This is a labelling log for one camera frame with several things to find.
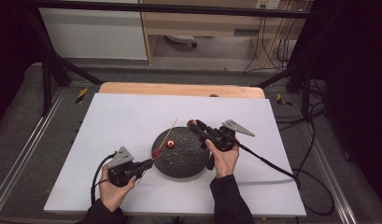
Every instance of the round object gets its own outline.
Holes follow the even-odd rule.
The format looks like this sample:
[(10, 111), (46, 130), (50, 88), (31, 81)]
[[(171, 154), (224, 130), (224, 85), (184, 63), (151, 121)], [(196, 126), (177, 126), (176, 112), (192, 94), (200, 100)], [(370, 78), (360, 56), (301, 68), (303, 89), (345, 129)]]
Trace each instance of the round object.
[(168, 141), (167, 141), (167, 144), (166, 144), (166, 147), (167, 147), (168, 149), (173, 149), (175, 145), (176, 145), (176, 144), (174, 143), (173, 140), (168, 140)]
[[(161, 133), (155, 140), (151, 153), (160, 146), (169, 130)], [(201, 143), (196, 134), (186, 127), (175, 127), (168, 137), (175, 142), (176, 147), (168, 149), (161, 148), (162, 154), (154, 161), (156, 168), (164, 175), (173, 178), (188, 178), (199, 174), (207, 164), (210, 152), (201, 149)]]

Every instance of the white tabletop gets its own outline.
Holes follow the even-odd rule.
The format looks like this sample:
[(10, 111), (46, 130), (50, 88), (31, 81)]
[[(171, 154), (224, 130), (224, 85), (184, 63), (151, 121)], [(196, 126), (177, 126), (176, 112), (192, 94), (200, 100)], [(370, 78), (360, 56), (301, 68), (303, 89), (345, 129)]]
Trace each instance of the white tabletop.
[[(291, 172), (268, 100), (97, 93), (44, 210), (86, 212), (91, 206), (92, 178), (101, 160), (121, 146), (132, 153), (134, 161), (149, 159), (156, 137), (176, 118), (176, 127), (199, 119), (213, 128), (233, 119), (256, 135), (237, 133), (243, 145)], [(305, 216), (295, 182), (244, 150), (234, 175), (254, 217)], [(211, 215), (214, 201), (209, 184), (214, 176), (214, 171), (204, 169), (199, 175), (174, 179), (152, 167), (120, 208), (133, 216)]]

